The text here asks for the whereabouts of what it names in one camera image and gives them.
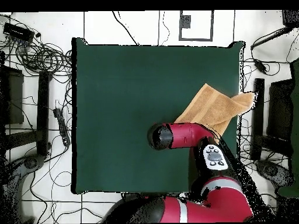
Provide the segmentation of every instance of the green tabletop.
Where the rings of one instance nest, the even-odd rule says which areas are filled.
[[[74,44],[76,192],[188,191],[189,149],[155,151],[147,130],[174,122],[205,83],[237,95],[243,42],[229,48],[154,47],[86,45],[78,38]],[[223,135],[233,154],[236,136],[235,117]]]

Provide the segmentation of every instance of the folded towel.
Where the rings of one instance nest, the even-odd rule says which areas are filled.
[[[217,134],[215,141],[218,143],[231,119],[251,108],[253,98],[251,92],[229,98],[204,84],[175,123],[202,124]]]

